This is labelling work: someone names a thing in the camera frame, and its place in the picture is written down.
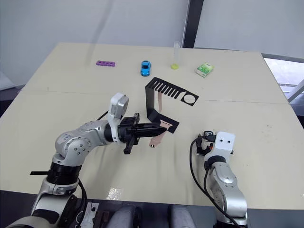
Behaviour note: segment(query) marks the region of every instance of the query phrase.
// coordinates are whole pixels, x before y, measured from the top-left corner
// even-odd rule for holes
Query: purple toy block
[[[100,61],[100,60],[98,60],[96,62],[96,65],[98,65],[98,66],[107,66],[107,67],[114,67],[115,66],[115,62],[108,62],[108,61]]]

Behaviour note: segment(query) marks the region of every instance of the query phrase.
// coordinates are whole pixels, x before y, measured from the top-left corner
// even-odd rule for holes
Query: tabletop
[[[125,116],[138,112],[148,122],[144,88],[156,76],[199,99],[190,106],[163,97],[162,114],[180,125],[156,148],[142,138],[130,155],[113,143],[92,150],[80,173],[88,198],[106,199],[117,189],[119,200],[211,205],[189,168],[191,141],[211,130],[236,135],[229,164],[249,208],[304,209],[304,130],[260,54],[182,49],[180,68],[172,70],[172,48],[94,45],[88,61],[90,47],[59,44],[0,118],[1,190],[38,193],[43,177],[30,171],[47,170],[55,139],[98,118],[116,92],[130,98]],[[149,77],[140,76],[145,59]],[[96,66],[97,60],[116,66]],[[206,78],[195,73],[204,61],[215,66]],[[200,181],[202,159],[193,155]]]

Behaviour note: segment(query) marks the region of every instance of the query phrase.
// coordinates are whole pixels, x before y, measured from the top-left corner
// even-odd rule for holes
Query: yellow liquid
[[[176,69],[179,68],[179,65],[177,65],[176,63],[173,63],[173,64],[171,65],[171,68],[172,68],[173,70],[176,70]]]

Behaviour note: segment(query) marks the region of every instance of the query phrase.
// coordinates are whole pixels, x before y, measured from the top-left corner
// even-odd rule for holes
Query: white wall
[[[304,58],[303,0],[204,0],[195,47]]]
[[[1,0],[1,70],[25,84],[58,42],[173,46],[188,0]]]

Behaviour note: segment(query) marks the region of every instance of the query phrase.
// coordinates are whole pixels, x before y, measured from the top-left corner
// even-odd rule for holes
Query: robotic arm
[[[121,120],[128,102],[127,96],[117,93],[110,102],[108,121],[90,121],[56,139],[56,153],[47,177],[42,181],[31,216],[17,220],[8,228],[68,227],[76,212],[77,197],[73,192],[90,151],[115,142],[125,143],[124,153],[130,154],[132,146],[137,145],[141,137],[154,137],[167,130],[155,123],[138,123],[139,114]]]
[[[197,141],[197,153],[205,156],[204,168],[207,172],[205,185],[211,190],[215,203],[239,226],[247,227],[247,202],[238,188],[237,177],[228,164],[229,157],[233,153],[235,135],[227,132],[218,132],[217,135],[213,132],[204,132],[202,138],[210,143],[206,149],[203,149],[203,141]],[[236,227],[218,209],[216,218],[217,223],[214,228]]]

